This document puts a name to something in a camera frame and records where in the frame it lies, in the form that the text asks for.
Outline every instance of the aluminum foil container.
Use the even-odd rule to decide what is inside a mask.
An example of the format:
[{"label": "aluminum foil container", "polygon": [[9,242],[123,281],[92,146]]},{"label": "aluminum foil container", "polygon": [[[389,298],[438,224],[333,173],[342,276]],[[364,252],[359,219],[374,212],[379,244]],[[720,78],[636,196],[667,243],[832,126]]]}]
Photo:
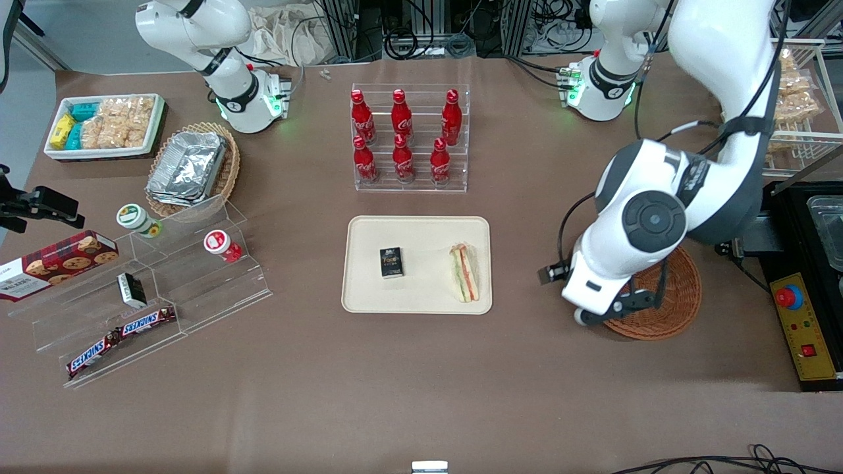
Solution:
[{"label": "aluminum foil container", "polygon": [[156,201],[190,206],[210,196],[226,142],[216,133],[180,132],[170,140],[147,193]]}]

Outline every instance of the white cloth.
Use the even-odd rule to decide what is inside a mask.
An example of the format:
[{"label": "white cloth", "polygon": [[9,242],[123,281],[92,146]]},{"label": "white cloth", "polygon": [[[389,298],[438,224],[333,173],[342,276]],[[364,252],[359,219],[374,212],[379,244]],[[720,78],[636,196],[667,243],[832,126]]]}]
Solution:
[{"label": "white cloth", "polygon": [[252,20],[255,41],[252,56],[260,59],[284,59],[287,64],[296,66],[319,64],[333,57],[334,46],[325,30],[325,19],[304,21],[296,30],[299,22],[316,16],[324,17],[325,12],[313,3],[250,8],[249,17]]}]

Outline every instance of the yellow control panel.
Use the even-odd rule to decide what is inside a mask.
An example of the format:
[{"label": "yellow control panel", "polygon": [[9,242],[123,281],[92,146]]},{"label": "yellow control panel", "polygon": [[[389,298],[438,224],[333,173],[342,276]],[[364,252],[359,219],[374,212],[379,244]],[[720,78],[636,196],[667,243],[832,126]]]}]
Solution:
[{"label": "yellow control panel", "polygon": [[832,380],[835,366],[817,324],[801,273],[770,283],[781,328],[800,380]]}]

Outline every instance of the red emergency stop button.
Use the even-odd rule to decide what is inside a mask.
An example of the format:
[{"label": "red emergency stop button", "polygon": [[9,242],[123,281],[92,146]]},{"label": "red emergency stop button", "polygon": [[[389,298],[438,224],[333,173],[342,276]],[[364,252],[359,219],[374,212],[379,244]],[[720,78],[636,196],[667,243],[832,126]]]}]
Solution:
[{"label": "red emergency stop button", "polygon": [[804,301],[802,290],[800,290],[796,285],[787,285],[785,288],[779,288],[776,291],[775,299],[776,304],[782,308],[788,308],[789,310],[798,310],[799,308],[802,308]]},{"label": "red emergency stop button", "polygon": [[813,344],[805,344],[802,346],[802,356],[803,357],[816,357],[817,355],[817,348],[813,346]]}]

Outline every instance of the round wicker mat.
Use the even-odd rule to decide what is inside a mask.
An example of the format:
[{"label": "round wicker mat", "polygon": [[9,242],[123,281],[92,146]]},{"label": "round wicker mat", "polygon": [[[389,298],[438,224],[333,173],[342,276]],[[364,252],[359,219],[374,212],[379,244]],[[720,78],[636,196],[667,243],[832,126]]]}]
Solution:
[{"label": "round wicker mat", "polygon": [[[227,146],[225,148],[225,156],[223,157],[224,161],[223,165],[220,166],[219,174],[217,175],[217,180],[214,182],[214,187],[213,191],[211,192],[211,196],[222,194],[223,196],[225,196],[226,199],[231,197],[231,191],[234,190],[234,183],[237,181],[237,174],[240,171],[240,151],[237,149],[237,143],[234,141],[234,137],[232,137],[231,132],[226,130],[226,128],[221,125],[208,122],[201,122],[195,123],[193,125],[188,125],[187,127],[182,128],[176,133],[179,132],[215,132],[221,137],[225,137]],[[153,161],[152,169],[149,170],[150,176],[152,176],[155,172],[155,167],[157,167],[158,162],[161,161],[161,155],[164,154],[164,150],[167,148],[167,145],[169,145],[169,141],[172,140],[173,137],[175,137],[176,133],[167,138],[167,141],[164,142],[164,144],[161,145],[161,148],[158,149],[158,153],[155,155],[155,160]],[[155,201],[148,194],[147,202],[149,202],[149,207],[152,208],[152,210],[155,211],[155,213],[161,216],[162,218],[165,218],[167,216],[177,213],[178,211],[185,209],[185,206],[176,206],[175,204],[164,204],[163,202]]]},{"label": "round wicker mat", "polygon": [[[636,288],[655,292],[662,265],[657,263],[636,273]],[[621,291],[629,291],[627,284]],[[676,336],[690,326],[700,311],[702,285],[694,261],[682,247],[668,256],[668,280],[662,306],[633,313],[626,318],[605,322],[610,329],[633,339],[656,341]]]}]

